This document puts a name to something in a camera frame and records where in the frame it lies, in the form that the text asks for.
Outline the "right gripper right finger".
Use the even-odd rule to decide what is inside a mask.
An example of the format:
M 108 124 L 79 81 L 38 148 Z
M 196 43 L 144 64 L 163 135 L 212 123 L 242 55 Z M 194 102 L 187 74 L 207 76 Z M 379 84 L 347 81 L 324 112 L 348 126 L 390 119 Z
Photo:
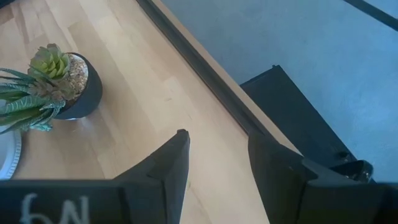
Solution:
M 316 173 L 302 164 L 303 156 L 272 136 L 251 132 L 248 153 L 270 224 L 297 224 L 303 192 Z

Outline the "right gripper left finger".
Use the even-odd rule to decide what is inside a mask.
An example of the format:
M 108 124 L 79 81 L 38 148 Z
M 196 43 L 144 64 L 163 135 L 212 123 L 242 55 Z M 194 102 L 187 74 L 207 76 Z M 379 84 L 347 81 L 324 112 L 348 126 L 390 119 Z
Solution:
M 152 154 L 113 179 L 128 224 L 180 223 L 189 152 L 189 132 L 179 129 Z

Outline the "grey rubber slide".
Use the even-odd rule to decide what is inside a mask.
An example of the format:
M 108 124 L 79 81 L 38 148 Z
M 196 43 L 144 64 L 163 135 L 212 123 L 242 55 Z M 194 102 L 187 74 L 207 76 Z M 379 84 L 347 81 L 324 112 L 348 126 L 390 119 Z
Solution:
M 21 156 L 20 131 L 0 134 L 0 180 L 10 179 L 17 169 Z

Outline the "black box on floor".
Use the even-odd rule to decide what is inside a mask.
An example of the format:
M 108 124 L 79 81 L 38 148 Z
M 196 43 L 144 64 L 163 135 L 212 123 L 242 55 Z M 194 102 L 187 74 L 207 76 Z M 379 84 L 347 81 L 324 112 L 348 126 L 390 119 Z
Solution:
M 304 157 L 330 168 L 340 163 L 339 152 L 351 153 L 281 66 L 274 65 L 241 88 Z

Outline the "black round clamp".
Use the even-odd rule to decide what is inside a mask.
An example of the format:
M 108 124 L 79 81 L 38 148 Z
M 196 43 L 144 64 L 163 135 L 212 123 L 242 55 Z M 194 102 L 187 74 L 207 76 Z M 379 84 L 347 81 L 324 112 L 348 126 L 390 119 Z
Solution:
M 337 155 L 340 163 L 330 167 L 332 171 L 358 182 L 369 183 L 372 181 L 374 168 L 368 161 L 357 160 L 354 155 L 345 151 L 341 151 Z

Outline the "succulent plants in black pot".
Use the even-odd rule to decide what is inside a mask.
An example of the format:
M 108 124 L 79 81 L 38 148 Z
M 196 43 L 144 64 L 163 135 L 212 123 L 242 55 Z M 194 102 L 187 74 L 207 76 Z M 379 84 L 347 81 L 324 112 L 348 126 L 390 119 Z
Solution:
M 37 49 L 26 72 L 0 67 L 0 134 L 51 131 L 55 119 L 90 115 L 102 96 L 100 76 L 88 59 L 47 44 Z

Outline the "black aluminium table frame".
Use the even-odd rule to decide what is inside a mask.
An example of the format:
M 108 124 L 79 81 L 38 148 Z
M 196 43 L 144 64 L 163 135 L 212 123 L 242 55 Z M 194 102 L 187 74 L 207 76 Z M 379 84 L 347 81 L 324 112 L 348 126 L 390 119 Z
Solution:
M 161 0 L 136 1 L 246 133 L 271 135 L 300 152 Z

